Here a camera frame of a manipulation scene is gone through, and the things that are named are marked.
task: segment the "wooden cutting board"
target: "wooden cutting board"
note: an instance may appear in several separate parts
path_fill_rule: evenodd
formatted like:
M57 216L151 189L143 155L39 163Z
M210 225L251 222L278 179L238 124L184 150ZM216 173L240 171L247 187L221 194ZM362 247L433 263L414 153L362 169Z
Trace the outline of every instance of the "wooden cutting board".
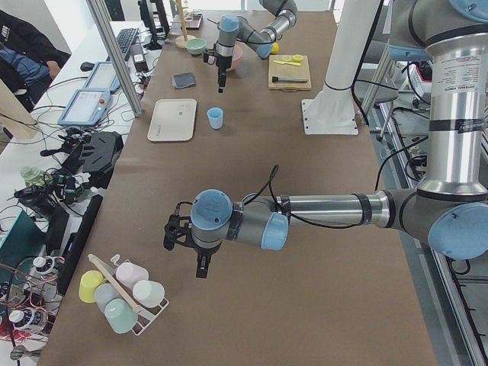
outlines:
M299 90L311 90L312 82L310 81L310 69L308 67L308 57L303 56L301 66L292 65L278 65L273 60L282 61L283 55L270 55L268 66L268 88L270 90L286 90L286 91L299 91ZM273 76L286 76L291 78L307 78L308 82L273 82L271 78Z

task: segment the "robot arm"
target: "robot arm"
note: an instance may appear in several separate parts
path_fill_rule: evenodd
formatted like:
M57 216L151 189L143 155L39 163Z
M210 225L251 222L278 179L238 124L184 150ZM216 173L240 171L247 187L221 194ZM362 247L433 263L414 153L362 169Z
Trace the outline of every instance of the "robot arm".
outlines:
M165 247L172 249L186 236L185 246L199 255L198 277L206 277L210 256L224 239L278 250L290 223L341 229L372 223L408 233L455 259L488 250L488 191L478 181L486 128L488 3L396 0L392 31L394 59L419 59L424 47L433 59L428 171L416 189L260 196L234 204L223 192L204 191L195 199L185 232L179 215L172 215Z
M245 18L224 15L220 19L217 43L213 50L204 54L206 63L209 56L215 56L219 93L223 92L226 85L226 70L232 65L236 40L246 43L259 57L265 59L269 56L273 43L297 22L297 6L293 0L259 0L259 3L276 17L265 29L258 32Z

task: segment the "black jacket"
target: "black jacket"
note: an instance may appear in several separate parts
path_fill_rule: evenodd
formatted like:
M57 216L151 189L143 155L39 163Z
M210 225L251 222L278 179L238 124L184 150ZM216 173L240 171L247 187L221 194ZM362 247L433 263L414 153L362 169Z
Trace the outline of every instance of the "black jacket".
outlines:
M11 50L22 53L30 59L46 65L56 61L63 67L69 58L67 53L58 51L49 39L30 23L0 10L0 42ZM24 80L14 67L0 58L0 79L15 92L27 89Z

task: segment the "blue joint cap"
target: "blue joint cap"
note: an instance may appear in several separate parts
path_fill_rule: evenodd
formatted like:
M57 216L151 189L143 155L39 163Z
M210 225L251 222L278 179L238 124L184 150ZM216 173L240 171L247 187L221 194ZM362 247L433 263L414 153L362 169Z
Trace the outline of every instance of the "blue joint cap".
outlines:
M261 249L280 250L288 236L288 218L273 212L262 234Z
M393 61L429 61L430 55L423 48L391 46L390 58Z
M239 29L239 19L233 15L223 15L220 19L219 28L227 33L235 32Z
M486 0L449 0L452 7L464 17L488 24L488 2Z
M480 202L451 208L429 230L429 245L453 259L471 259L488 250L488 205Z
M191 223L200 230L217 230L232 216L232 202L217 189L201 192L191 207Z
M256 53L258 54L259 57L265 59L266 57L269 56L271 50L273 50L273 43L260 44L256 49Z

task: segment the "brown table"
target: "brown table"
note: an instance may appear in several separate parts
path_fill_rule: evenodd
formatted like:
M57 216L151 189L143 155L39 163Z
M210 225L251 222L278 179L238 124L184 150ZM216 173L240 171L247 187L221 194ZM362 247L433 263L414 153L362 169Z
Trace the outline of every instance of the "brown table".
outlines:
M244 15L258 29L272 19L264 11ZM165 45L143 100L146 115L133 124L85 254L108 261L118 252L143 265L171 303L140 337L114 334L96 305L78 299L79 279L93 269L84 255L40 366L436 364L394 231L293 226L280 252L225 242L206 280L195 277L194 251L162 248L177 202L207 188L237 201L256 191L274 164L281 167L277 193L372 191L378 164L366 127L358 136L303 133L300 101L322 88L335 33L331 13L302 13L285 34L282 53L310 60L313 90L297 93L269 91L268 62L243 47L242 64L219 95L215 66ZM217 39L208 21L194 34L209 44ZM174 90L171 76L188 71L197 87ZM198 101L193 140L146 139L160 98ZM207 122L213 106L225 110L222 130Z

